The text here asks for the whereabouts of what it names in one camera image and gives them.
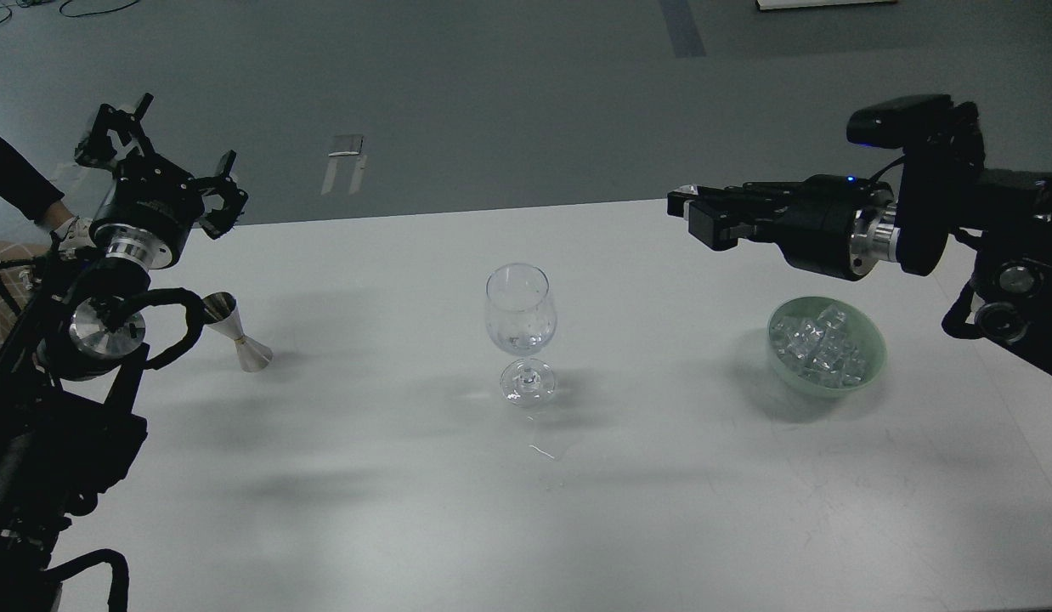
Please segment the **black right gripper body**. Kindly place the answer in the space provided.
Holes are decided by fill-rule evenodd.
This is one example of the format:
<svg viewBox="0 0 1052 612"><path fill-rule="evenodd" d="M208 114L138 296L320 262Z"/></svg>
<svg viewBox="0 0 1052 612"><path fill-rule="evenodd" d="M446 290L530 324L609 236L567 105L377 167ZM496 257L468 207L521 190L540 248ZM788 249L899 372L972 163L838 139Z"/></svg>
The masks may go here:
<svg viewBox="0 0 1052 612"><path fill-rule="evenodd" d="M781 184L772 237L790 266L857 281L896 261L896 197L885 182L818 174Z"/></svg>

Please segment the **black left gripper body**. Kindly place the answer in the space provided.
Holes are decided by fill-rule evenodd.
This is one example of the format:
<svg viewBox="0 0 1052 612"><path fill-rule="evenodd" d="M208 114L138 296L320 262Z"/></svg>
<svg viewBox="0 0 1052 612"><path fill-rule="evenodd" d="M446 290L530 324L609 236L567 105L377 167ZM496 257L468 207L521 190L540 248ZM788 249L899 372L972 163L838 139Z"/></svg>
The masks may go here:
<svg viewBox="0 0 1052 612"><path fill-rule="evenodd" d="M129 156L116 164L113 185L88 232L104 252L114 252L121 239L137 241L143 266L165 269L183 256L204 210L195 175L164 156Z"/></svg>

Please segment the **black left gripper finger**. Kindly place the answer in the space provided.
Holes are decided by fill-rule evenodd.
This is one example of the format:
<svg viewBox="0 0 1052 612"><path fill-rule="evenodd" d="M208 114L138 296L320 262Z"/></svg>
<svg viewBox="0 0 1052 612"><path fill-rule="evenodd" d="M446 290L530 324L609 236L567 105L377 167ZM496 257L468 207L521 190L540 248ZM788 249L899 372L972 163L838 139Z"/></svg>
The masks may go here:
<svg viewBox="0 0 1052 612"><path fill-rule="evenodd" d="M219 208L205 209L197 220L204 233L213 240L218 240L232 230L249 201L249 193L246 193L232 178L235 160L237 152L228 150L219 160L217 170L211 177L193 179L193 190L200 197L217 197L222 202Z"/></svg>
<svg viewBox="0 0 1052 612"><path fill-rule="evenodd" d="M74 162L86 169L110 172L114 179L151 179L156 170L150 158L156 154L142 120L154 96L143 93L133 111L99 105L74 150Z"/></svg>

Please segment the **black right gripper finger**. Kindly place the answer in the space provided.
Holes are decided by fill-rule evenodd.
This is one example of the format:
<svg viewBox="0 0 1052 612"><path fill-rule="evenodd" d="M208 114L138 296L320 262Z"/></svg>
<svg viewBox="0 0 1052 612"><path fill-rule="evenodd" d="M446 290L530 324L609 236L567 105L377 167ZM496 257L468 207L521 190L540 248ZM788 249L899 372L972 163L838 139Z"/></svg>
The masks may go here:
<svg viewBox="0 0 1052 612"><path fill-rule="evenodd" d="M740 241L771 244L776 240L774 225L786 207L716 207L706 202L687 202L689 234L716 252L739 247Z"/></svg>
<svg viewBox="0 0 1052 612"><path fill-rule="evenodd" d="M802 185L800 181L766 181L713 189L686 184L667 193L667 215L686 218L692 204L705 204L724 213L776 215Z"/></svg>

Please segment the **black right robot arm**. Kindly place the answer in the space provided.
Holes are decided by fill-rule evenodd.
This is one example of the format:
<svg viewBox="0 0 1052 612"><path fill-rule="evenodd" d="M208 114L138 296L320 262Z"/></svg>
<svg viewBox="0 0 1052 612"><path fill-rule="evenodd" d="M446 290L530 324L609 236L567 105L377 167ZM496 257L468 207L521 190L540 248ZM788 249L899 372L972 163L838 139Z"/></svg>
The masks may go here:
<svg viewBox="0 0 1052 612"><path fill-rule="evenodd" d="M896 189L879 172L689 185L667 193L667 212L712 251L742 240L773 244L791 267L846 281L879 261L929 276L948 241L960 241L974 264L942 318L944 332L984 338L1052 376L1052 172L986 166L976 104L949 94L862 108L846 135L901 151Z"/></svg>

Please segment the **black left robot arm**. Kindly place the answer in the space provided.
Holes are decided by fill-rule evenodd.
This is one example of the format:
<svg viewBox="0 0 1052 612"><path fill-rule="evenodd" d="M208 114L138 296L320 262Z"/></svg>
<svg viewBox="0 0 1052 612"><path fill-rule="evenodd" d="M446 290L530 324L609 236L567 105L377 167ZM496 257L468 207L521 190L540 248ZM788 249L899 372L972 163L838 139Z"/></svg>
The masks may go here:
<svg viewBox="0 0 1052 612"><path fill-rule="evenodd" d="M22 260L34 283L0 346L0 611L56 611L64 582L110 566L106 608L129 605L128 562L99 549L61 564L52 555L72 518L128 475L148 423L133 406L143 372L193 349L217 317L188 289L151 289L189 233L230 232L247 202L232 179L237 155L197 178L153 146L151 104L101 105L76 147L79 166L112 174L110 191L76 249L53 237Z"/></svg>

